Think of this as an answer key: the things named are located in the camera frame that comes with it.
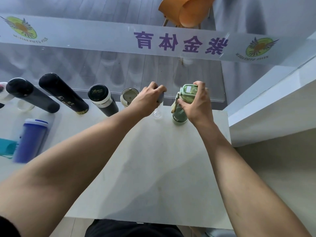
orange chair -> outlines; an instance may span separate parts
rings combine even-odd
[[[192,28],[198,25],[200,29],[213,2],[214,0],[162,0],[158,10],[166,18],[163,26],[170,20],[176,27]]]

hand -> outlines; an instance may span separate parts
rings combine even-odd
[[[197,94],[191,104],[178,99],[178,104],[183,108],[188,119],[192,124],[197,127],[202,124],[214,123],[213,113],[211,107],[211,100],[209,97],[208,89],[205,88],[205,83],[196,81],[193,84],[197,85]]]
[[[139,111],[142,118],[149,116],[159,106],[157,100],[160,94],[166,91],[165,86],[158,87],[156,82],[152,81],[148,87],[143,88],[128,108]]]

person's left hand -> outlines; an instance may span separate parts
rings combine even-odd
[[[159,106],[157,100],[160,94],[166,91],[165,86],[158,87],[156,82],[152,81],[148,87],[143,88],[128,108],[135,109],[142,117],[149,116]]]

black thermos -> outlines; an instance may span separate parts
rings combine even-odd
[[[77,114],[84,114],[89,110],[89,105],[54,73],[43,75],[39,79],[39,86],[77,112]]]
[[[105,85],[97,84],[90,87],[88,97],[107,116],[114,115],[119,111],[111,92]]]
[[[23,78],[11,79],[7,83],[6,90],[16,98],[25,100],[49,113],[55,113],[60,108],[57,102]]]

white wall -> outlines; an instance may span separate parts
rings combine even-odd
[[[316,127],[316,58],[231,115],[233,146]]]
[[[316,236],[316,129],[237,148]]]

